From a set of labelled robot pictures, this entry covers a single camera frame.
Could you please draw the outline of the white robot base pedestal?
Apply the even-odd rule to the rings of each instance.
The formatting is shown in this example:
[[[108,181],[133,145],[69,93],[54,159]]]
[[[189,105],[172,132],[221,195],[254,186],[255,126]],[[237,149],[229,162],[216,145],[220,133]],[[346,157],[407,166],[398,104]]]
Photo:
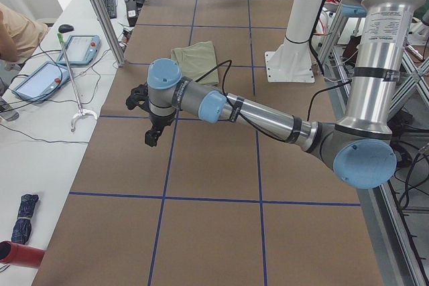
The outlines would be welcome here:
[[[283,44],[265,53],[269,82],[314,82],[310,44],[323,1],[294,0]]]

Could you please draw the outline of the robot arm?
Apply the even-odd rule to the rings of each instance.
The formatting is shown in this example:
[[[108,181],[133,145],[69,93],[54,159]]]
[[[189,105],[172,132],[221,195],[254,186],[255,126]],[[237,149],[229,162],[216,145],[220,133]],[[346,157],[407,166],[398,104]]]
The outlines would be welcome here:
[[[274,109],[306,116],[310,97],[324,87],[270,83],[263,53],[280,42],[294,0],[147,0],[140,30],[152,39],[144,58],[154,60],[182,45],[212,41],[218,60],[231,59],[226,87]],[[205,123],[180,113],[157,147],[144,147],[140,192],[181,198],[254,199],[355,203],[357,191],[299,147],[280,143],[251,127],[221,119]]]

